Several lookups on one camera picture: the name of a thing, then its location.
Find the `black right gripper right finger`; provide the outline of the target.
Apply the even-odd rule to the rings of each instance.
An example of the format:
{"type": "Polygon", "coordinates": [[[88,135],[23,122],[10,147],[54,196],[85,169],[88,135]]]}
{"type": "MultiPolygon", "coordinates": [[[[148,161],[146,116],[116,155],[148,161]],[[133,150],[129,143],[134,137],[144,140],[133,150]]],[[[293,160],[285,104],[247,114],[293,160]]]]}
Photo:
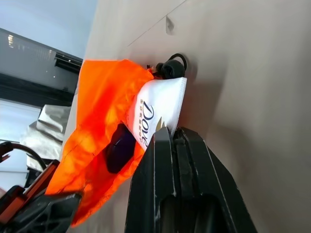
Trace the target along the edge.
{"type": "Polygon", "coordinates": [[[173,158],[178,190],[161,205],[161,232],[257,231],[232,175],[197,132],[175,132],[173,158]]]}

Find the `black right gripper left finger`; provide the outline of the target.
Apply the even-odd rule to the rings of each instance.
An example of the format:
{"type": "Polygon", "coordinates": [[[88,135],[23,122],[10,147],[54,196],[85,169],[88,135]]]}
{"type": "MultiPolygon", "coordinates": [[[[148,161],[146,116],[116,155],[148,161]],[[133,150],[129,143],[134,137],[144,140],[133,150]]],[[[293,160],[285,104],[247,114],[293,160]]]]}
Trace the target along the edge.
{"type": "Polygon", "coordinates": [[[151,139],[130,186],[126,233],[177,232],[176,201],[180,190],[173,138],[167,127],[151,139]]]}

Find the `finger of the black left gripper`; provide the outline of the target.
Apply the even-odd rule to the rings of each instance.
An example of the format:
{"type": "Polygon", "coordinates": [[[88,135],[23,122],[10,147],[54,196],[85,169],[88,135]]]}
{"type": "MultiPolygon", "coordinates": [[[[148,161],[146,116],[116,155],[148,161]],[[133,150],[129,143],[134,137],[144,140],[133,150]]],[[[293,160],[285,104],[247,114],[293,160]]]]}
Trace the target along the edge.
{"type": "Polygon", "coordinates": [[[65,233],[81,199],[79,193],[40,195],[14,217],[14,232],[65,233]]]}

